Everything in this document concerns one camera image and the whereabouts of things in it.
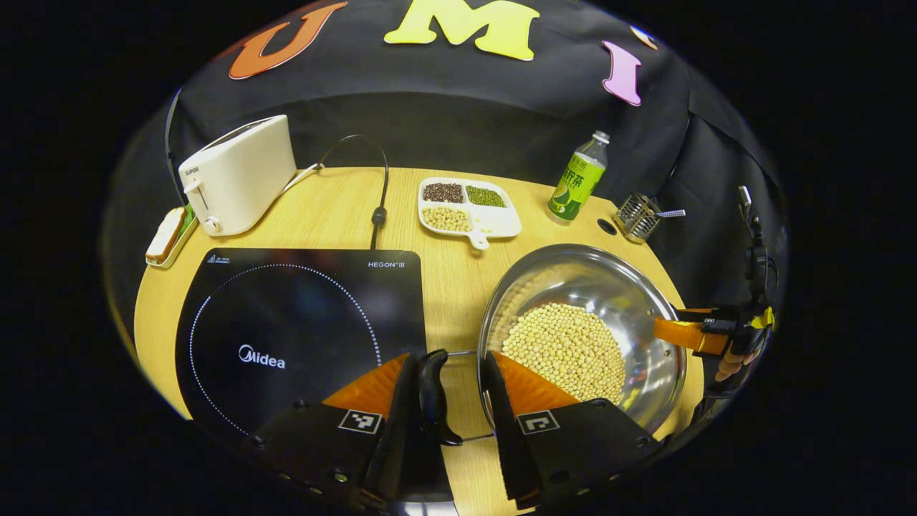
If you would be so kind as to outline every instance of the black induction cooktop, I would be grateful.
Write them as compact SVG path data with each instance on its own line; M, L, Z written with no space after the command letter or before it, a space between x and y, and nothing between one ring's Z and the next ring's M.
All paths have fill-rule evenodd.
M184 300L175 365L193 419L230 440L425 353L420 259L406 251L214 248Z

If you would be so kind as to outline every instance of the green bottle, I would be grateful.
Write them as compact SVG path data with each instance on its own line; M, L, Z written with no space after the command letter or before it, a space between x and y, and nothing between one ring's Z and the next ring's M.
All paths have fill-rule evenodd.
M608 166L606 145L608 135L597 130L592 135L592 140L583 143L573 152L567 170L560 176L558 188L547 201L547 211L551 220L567 225L580 214L582 205L589 200L592 190Z

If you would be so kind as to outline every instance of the pink letter i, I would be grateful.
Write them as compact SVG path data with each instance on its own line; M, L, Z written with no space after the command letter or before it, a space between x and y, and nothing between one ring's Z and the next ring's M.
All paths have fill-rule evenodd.
M636 67L640 66L640 60L609 41L603 41L602 45L612 54L612 72L602 81L605 91L631 106L640 106L640 96L636 94Z

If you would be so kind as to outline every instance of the bottle label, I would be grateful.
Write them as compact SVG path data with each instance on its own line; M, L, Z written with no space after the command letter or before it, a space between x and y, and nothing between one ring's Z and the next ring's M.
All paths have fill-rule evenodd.
M599 183L604 167L587 162L574 153L567 170L560 176L558 188L547 201L552 213L564 220L574 220Z

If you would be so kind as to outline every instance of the stainless steel bowl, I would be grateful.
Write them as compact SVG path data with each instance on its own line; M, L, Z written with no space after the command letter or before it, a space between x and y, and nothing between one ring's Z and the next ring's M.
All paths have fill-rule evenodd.
M484 314L478 338L478 388L493 427L481 370L488 351L500 351L517 318L547 303L583 307L604 321L624 356L623 396L618 408L655 432L684 385L684 348L653 336L657 316L676 319L662 293L631 264L601 249L559 244L533 251L500 281Z

